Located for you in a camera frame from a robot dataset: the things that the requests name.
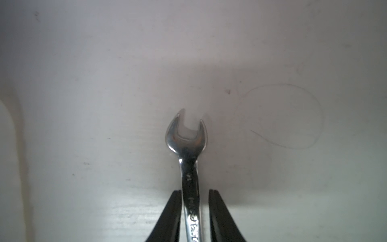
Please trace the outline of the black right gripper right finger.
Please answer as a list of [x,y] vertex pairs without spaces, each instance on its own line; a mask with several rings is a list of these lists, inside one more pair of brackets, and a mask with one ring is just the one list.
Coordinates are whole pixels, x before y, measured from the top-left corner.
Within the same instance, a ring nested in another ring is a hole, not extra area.
[[246,242],[217,190],[209,190],[212,242]]

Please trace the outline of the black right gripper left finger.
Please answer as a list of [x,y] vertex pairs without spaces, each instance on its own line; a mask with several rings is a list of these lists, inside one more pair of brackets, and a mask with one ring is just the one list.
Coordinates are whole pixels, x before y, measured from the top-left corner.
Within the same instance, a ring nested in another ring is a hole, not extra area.
[[181,190],[175,190],[172,192],[146,242],[179,242],[181,209]]

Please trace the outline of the silver open-end wrench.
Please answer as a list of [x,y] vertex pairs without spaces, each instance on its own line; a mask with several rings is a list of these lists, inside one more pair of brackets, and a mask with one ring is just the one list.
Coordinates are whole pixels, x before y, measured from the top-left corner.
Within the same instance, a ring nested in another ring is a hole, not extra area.
[[165,142],[179,161],[186,239],[188,242],[202,242],[198,158],[207,146],[207,129],[200,120],[196,136],[185,138],[179,134],[180,123],[181,112],[178,112],[168,126]]

